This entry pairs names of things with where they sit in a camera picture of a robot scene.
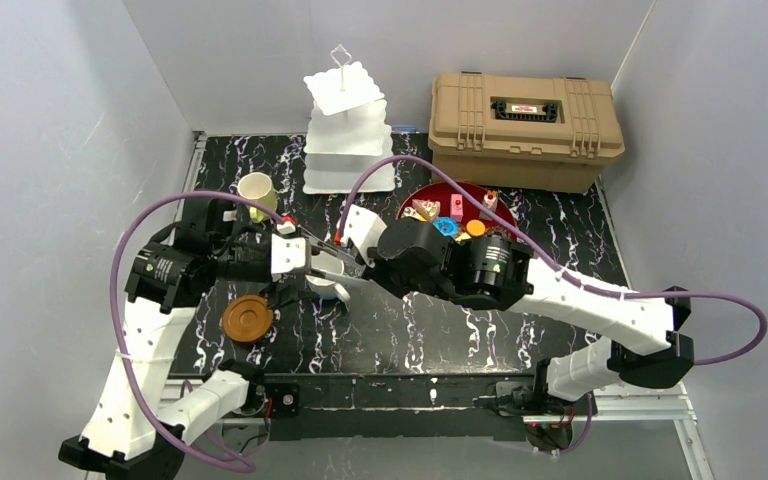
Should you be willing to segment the blue frosted donut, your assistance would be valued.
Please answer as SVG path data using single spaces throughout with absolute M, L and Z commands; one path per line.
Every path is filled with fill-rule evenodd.
M 450 217 L 438 217 L 433 221 L 433 226 L 444 236 L 456 238 L 460 232 L 459 224 Z

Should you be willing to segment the white three-tier cake stand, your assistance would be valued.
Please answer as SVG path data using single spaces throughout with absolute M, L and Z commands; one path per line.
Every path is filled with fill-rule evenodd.
M 303 148 L 308 195 L 347 194 L 365 171 L 393 154 L 384 93 L 343 45 L 330 57 L 334 68 L 304 78 L 313 99 Z

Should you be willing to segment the silver metal tongs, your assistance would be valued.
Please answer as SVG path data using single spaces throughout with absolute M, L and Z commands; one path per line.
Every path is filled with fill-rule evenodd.
M 362 277 L 366 265 L 358 263 L 348 252 L 316 237 L 310 231 L 300 227 L 299 233 L 311 246 L 309 274 L 344 286 L 364 287 L 371 281 Z

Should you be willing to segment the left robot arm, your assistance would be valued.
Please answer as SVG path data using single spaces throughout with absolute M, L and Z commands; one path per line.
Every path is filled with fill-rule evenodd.
M 152 236 L 121 286 L 119 270 L 133 234 L 155 211 L 185 199 L 202 203 L 194 219 L 173 222 Z M 115 358 L 91 419 L 80 434 L 62 442 L 59 461 L 107 479 L 173 479 L 187 456 L 229 472 L 254 472 L 242 453 L 216 457 L 193 443 L 246 403 L 251 386 L 262 378 L 255 366 L 232 362 L 175 404 L 160 405 L 179 342 L 202 296 L 217 280 L 272 281 L 283 273 L 273 246 L 262 262 L 243 258 L 223 266 L 250 210 L 274 222 L 271 240 L 297 231 L 295 221 L 275 208 L 230 193 L 194 191 L 150 204 L 123 232 L 109 280 Z

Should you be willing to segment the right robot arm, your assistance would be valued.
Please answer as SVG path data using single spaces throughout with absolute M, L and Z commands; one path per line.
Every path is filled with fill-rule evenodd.
M 472 310 L 533 314 L 598 335 L 562 357 L 540 362 L 522 405 L 577 402 L 619 382 L 650 389 L 675 386 L 694 366 L 692 339 L 679 333 L 675 309 L 662 299 L 589 292 L 593 278 L 567 280 L 531 248 L 503 236 L 461 242 L 428 222 L 377 224 L 360 249 L 364 274 L 395 296 L 411 292 Z

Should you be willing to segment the triangular sandwich cake slice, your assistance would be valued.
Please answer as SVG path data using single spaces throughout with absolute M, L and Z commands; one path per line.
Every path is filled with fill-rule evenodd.
M 412 218 L 424 222 L 434 222 L 440 214 L 440 202 L 414 199 L 402 210 L 402 218 Z

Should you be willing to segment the brown wooden coaster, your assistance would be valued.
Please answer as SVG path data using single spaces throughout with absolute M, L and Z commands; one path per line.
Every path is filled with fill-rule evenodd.
M 224 333 L 233 341 L 250 344 L 263 338 L 274 321 L 267 299 L 245 295 L 232 301 L 222 314 Z

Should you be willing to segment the orange round cookie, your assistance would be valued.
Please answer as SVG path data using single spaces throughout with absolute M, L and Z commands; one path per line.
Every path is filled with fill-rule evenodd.
M 483 221 L 479 219 L 473 219 L 466 223 L 465 231 L 471 237 L 476 238 L 483 236 L 487 231 L 487 227 Z

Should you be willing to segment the pink cake block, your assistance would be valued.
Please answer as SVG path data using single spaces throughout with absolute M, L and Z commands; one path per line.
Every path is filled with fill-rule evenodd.
M 455 222 L 464 218 L 464 202 L 461 194 L 451 194 L 449 201 L 449 217 Z

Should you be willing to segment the yellow-green cup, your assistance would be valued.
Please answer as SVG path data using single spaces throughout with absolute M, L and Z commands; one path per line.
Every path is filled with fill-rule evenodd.
M 265 173 L 252 172 L 243 176 L 237 183 L 237 193 L 242 198 L 278 212 L 277 194 L 271 178 Z

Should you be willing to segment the red round tray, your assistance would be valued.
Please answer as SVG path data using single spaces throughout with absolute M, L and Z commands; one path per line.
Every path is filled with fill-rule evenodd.
M 452 238 L 458 243 L 489 236 L 515 240 L 508 229 L 466 200 L 468 196 L 478 199 L 504 221 L 514 225 L 516 219 L 501 200 L 498 189 L 488 189 L 464 182 L 459 182 L 458 185 L 466 191 L 466 194 L 457 192 L 445 182 L 420 188 L 402 203 L 397 217 L 427 221 L 428 218 L 423 215 L 427 213 L 433 218 L 433 226 L 443 236 Z

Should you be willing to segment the white mug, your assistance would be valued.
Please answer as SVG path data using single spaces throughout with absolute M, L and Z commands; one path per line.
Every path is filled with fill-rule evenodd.
M 331 273 L 343 274 L 345 272 L 344 263 L 337 257 L 326 253 L 319 253 L 311 257 L 311 267 L 314 270 Z M 329 280 L 324 277 L 307 275 L 306 283 L 309 289 L 324 300 L 339 300 L 346 306 L 351 301 L 351 296 L 347 289 L 340 283 Z

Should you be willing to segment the strawberry cream cake slice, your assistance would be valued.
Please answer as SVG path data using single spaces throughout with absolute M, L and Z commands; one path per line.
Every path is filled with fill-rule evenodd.
M 486 190 L 482 199 L 482 205 L 490 212 L 495 212 L 498 205 L 498 193 L 494 190 Z

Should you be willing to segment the tan plastic toolbox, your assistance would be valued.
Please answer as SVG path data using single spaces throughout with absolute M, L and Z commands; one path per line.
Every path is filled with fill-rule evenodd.
M 609 83 L 471 72 L 434 79 L 428 146 L 458 181 L 575 194 L 625 151 Z

